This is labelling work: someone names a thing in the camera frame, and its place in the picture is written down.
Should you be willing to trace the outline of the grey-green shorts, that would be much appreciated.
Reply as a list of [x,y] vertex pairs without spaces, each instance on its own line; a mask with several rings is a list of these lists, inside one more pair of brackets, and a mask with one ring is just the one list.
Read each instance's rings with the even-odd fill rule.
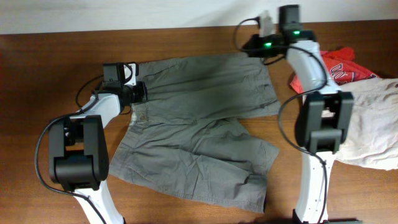
[[147,100],[133,106],[110,174],[174,197],[262,213],[279,151],[240,122],[279,110],[261,60],[172,58],[140,64],[138,79]]

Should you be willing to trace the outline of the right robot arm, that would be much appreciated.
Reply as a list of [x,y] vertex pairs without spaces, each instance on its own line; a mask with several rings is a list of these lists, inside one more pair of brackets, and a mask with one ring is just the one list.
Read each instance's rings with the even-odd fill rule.
[[287,103],[303,100],[294,126],[295,141],[289,143],[302,154],[300,194],[292,223],[329,223],[331,170],[348,135],[354,97],[332,79],[314,32],[303,28],[299,5],[279,7],[277,25],[267,10],[253,20],[258,34],[237,49],[248,57],[266,59],[268,65],[285,59],[303,88],[303,93],[289,98],[278,112],[281,116]]

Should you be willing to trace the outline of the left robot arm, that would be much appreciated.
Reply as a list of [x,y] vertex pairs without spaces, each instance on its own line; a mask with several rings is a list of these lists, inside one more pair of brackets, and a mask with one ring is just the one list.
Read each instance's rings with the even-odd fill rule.
[[103,64],[100,84],[77,112],[55,118],[49,136],[49,176],[59,192],[71,195],[90,223],[125,223],[107,185],[109,155],[104,129],[126,107],[147,100],[136,62]]

